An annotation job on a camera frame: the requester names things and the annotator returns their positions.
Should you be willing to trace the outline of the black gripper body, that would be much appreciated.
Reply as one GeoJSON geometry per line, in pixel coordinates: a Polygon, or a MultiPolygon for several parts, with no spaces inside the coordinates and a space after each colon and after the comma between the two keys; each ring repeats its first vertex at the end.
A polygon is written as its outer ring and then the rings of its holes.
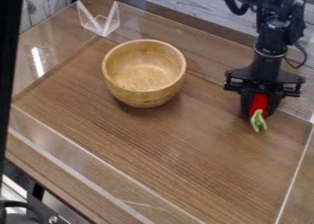
{"type": "Polygon", "coordinates": [[[223,89],[238,94],[243,90],[255,93],[278,94],[284,97],[298,97],[306,78],[298,74],[289,73],[282,69],[277,71],[254,71],[251,65],[245,68],[225,72],[226,81],[223,89]]]}

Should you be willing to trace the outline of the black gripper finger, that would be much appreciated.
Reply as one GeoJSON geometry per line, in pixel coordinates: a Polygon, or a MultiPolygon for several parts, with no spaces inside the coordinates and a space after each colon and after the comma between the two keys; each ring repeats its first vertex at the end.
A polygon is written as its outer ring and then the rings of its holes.
{"type": "Polygon", "coordinates": [[[282,98],[284,96],[281,94],[267,96],[267,117],[271,117],[275,114],[282,98]]]}
{"type": "Polygon", "coordinates": [[[251,107],[253,94],[250,92],[243,92],[241,94],[241,110],[246,117],[249,117],[249,110],[251,107]]]}

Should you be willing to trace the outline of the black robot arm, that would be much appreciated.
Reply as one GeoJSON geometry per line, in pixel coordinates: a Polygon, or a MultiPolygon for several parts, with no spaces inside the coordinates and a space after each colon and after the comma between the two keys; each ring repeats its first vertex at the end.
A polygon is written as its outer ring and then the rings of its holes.
{"type": "Polygon", "coordinates": [[[289,47],[300,45],[305,36],[306,0],[225,0],[237,16],[247,11],[257,14],[258,39],[254,60],[243,68],[226,71],[225,89],[241,95],[241,109],[246,117],[261,112],[274,115],[285,97],[301,95],[306,78],[281,69],[288,60],[289,47]]]}

